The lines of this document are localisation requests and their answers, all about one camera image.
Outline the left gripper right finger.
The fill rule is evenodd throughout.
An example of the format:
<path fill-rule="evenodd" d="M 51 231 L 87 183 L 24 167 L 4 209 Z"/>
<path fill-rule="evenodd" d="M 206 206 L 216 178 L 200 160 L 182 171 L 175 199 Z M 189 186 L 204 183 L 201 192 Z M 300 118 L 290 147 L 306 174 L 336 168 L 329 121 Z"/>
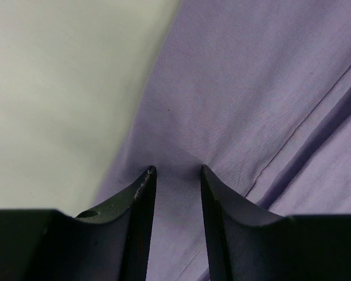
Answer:
<path fill-rule="evenodd" d="M 211 280 L 351 280 L 351 215 L 282 217 L 201 167 Z"/>

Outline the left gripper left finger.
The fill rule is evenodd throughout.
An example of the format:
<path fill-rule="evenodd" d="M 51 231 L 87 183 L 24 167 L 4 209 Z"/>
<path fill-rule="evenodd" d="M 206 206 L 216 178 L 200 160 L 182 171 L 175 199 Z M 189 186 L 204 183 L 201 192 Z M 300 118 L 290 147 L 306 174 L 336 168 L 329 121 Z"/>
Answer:
<path fill-rule="evenodd" d="M 0 280 L 145 280 L 157 172 L 76 217 L 0 210 Z"/>

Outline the purple t-shirt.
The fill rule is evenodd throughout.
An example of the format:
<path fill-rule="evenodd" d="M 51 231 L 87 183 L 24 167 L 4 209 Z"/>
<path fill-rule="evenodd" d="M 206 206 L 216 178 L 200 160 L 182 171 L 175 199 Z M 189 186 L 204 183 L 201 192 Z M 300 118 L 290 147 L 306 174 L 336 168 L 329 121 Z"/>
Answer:
<path fill-rule="evenodd" d="M 351 213 L 351 1 L 181 4 L 98 195 L 157 168 L 148 280 L 206 277 L 204 164 L 274 213 Z"/>

